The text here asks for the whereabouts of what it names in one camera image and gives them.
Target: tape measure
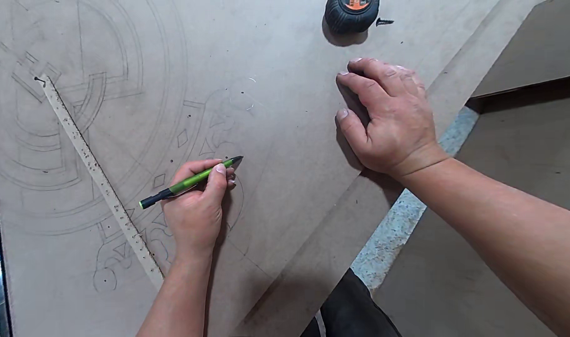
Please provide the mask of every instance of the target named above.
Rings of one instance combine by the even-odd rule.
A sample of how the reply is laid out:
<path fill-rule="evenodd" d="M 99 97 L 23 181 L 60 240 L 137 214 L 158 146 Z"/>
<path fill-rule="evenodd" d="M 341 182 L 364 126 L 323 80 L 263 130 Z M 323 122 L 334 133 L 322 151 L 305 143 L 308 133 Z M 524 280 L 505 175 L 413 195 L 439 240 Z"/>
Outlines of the tape measure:
<path fill-rule="evenodd" d="M 334 33 L 360 33 L 379 15 L 379 0 L 327 0 L 325 20 Z"/>

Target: nail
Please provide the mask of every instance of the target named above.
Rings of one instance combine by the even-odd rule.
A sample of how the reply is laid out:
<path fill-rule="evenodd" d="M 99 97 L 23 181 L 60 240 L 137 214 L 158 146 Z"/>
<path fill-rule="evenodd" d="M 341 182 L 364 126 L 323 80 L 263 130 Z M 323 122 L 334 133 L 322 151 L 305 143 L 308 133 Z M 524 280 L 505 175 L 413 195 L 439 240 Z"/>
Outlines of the nail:
<path fill-rule="evenodd" d="M 224 166 L 223 163 L 220 163 L 219 165 L 215 166 L 216 168 L 216 172 L 219 172 L 221 174 L 226 174 L 227 173 L 227 168 Z"/>
<path fill-rule="evenodd" d="M 347 109 L 341 109 L 341 110 L 337 111 L 337 119 L 338 120 L 344 119 L 345 117 L 347 117 L 347 115 L 348 115 Z"/>

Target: pencil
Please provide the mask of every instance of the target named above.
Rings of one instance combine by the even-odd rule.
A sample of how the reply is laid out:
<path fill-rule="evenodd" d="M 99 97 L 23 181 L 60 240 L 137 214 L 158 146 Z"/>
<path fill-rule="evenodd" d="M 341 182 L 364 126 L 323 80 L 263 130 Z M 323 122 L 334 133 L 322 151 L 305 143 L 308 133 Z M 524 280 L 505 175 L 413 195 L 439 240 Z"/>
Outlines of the pencil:
<path fill-rule="evenodd" d="M 242 160 L 243 158 L 244 158 L 243 156 L 237 156 L 234 158 L 227 159 L 226 161 L 223 161 L 223 165 L 225 167 L 231 167 L 235 165 L 235 163 L 237 163 L 238 161 Z M 213 168 L 214 167 L 211 167 L 206 171 L 200 172 L 195 176 L 189 177 L 181 182 L 178 182 L 167 189 L 163 189 L 162 191 L 158 192 L 158 194 L 156 195 L 152 195 L 151 197 L 143 199 L 142 201 L 139 202 L 139 206 L 141 207 L 141 209 L 146 209 L 161 200 L 176 197 L 177 195 L 194 187 L 195 185 L 199 184 L 201 181 L 208 178 Z"/>

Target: ruler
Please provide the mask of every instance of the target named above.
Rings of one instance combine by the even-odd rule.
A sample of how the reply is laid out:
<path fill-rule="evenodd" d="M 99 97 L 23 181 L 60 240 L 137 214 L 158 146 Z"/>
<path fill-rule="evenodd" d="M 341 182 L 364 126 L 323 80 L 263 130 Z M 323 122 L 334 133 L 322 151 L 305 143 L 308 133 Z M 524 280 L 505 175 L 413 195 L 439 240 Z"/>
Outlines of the ruler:
<path fill-rule="evenodd" d="M 116 192 L 110 185 L 108 178 L 106 178 L 104 171 L 102 171 L 100 164 L 98 164 L 96 157 L 94 157 L 91 152 L 86 140 L 83 139 L 83 135 L 75 125 L 75 121 L 66 109 L 60 95 L 58 95 L 58 91 L 52 83 L 52 80 L 50 80 L 50 77 L 46 74 L 42 74 L 41 78 L 36 77 L 35 80 L 40 82 L 46 97 L 48 97 L 48 101 L 60 120 L 60 124 L 69 136 L 75 150 L 79 154 L 79 157 L 81 157 L 81 160 L 83 160 L 83 163 L 86 165 L 87 171 L 89 171 L 94 182 L 100 189 L 110 211 L 114 215 L 114 218 L 118 222 L 121 230 L 123 230 L 123 233 L 135 252 L 135 255 L 137 255 L 139 262 L 144 267 L 145 272 L 148 274 L 154 286 L 160 290 L 165 278 L 160 267 L 154 260 L 152 254 L 150 254 L 150 250 L 146 246 L 141 234 L 139 234 L 137 228 L 135 228 L 133 222 L 131 222 L 131 218 L 129 218 L 129 215 L 125 211 L 125 207 L 123 207 L 121 201 L 118 200 Z"/>

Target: orange label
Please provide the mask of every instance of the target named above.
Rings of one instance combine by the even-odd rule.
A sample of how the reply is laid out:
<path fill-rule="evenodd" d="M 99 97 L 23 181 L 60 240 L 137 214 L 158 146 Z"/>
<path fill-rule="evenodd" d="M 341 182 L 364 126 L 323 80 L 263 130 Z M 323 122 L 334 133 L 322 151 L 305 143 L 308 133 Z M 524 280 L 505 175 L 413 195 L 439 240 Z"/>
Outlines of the orange label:
<path fill-rule="evenodd" d="M 361 10 L 363 8 L 365 8 L 366 6 L 368 6 L 368 4 L 370 3 L 370 0 L 349 0 L 349 4 L 346 4 L 346 6 L 350 9 L 350 10 L 354 10 L 354 11 L 358 11 Z"/>

